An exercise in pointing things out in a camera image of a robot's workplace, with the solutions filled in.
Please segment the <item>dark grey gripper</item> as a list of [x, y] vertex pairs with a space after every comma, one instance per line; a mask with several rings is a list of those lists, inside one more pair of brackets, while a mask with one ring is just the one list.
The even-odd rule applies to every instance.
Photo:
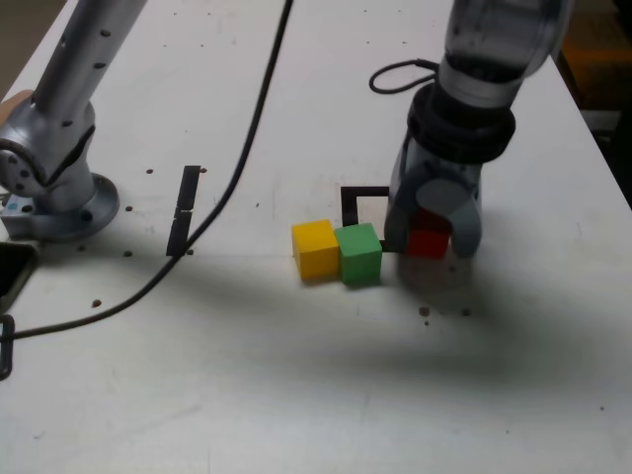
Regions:
[[[444, 179], [430, 180], [419, 188], [419, 167], [430, 178]], [[419, 204], [449, 222], [451, 247], [457, 257], [473, 257], [482, 239], [481, 212], [475, 200], [481, 196], [482, 169], [480, 164], [459, 164], [439, 158], [407, 133], [389, 185], [384, 223], [388, 249], [400, 254], [405, 252], [410, 220]]]

